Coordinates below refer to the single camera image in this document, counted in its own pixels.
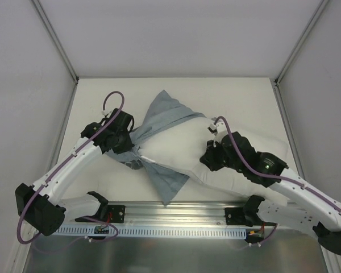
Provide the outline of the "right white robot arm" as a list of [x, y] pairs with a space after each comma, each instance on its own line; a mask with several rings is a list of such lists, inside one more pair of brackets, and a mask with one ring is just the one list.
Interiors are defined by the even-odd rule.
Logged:
[[208, 129], [214, 139], [207, 141], [200, 162], [209, 170], [233, 169], [250, 182], [274, 190], [302, 208], [301, 211], [282, 208], [260, 194], [253, 194], [243, 208], [248, 224], [263, 221], [289, 226], [341, 256], [341, 202], [309, 184], [276, 155], [256, 151], [238, 132], [228, 134], [226, 130]]

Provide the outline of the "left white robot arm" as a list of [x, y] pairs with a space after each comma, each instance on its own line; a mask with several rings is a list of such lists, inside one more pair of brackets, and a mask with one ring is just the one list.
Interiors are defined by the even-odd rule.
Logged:
[[87, 125], [66, 157], [42, 178], [15, 190], [19, 214], [17, 231], [24, 221], [39, 233], [49, 236], [67, 221], [90, 217], [101, 222], [107, 217], [108, 200], [95, 191], [82, 197], [64, 199], [63, 195], [81, 171], [103, 154], [122, 154], [134, 144], [130, 132], [134, 127], [132, 115], [117, 108], [100, 122]]

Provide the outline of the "white pillow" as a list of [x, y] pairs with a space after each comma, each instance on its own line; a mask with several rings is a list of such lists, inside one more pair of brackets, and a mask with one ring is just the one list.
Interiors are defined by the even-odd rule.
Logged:
[[233, 169], [211, 172], [200, 162], [207, 141], [214, 138], [208, 129], [212, 122], [198, 117], [157, 133], [140, 145], [139, 155], [147, 162], [188, 176], [175, 196], [177, 201], [241, 201], [259, 195], [286, 205], [286, 197], [250, 182]]

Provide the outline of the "grey striped pillowcase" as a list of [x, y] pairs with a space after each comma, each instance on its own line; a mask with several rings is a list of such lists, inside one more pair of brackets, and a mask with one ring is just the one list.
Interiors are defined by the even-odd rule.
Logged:
[[131, 130], [130, 138], [134, 147], [122, 154], [115, 154], [113, 151], [109, 151], [106, 155], [131, 169], [145, 169], [163, 205], [166, 206], [185, 185], [189, 177], [141, 159], [140, 145], [162, 131], [200, 117], [203, 118], [204, 115], [194, 112], [191, 108], [181, 104], [163, 90], [150, 104], [142, 125]]

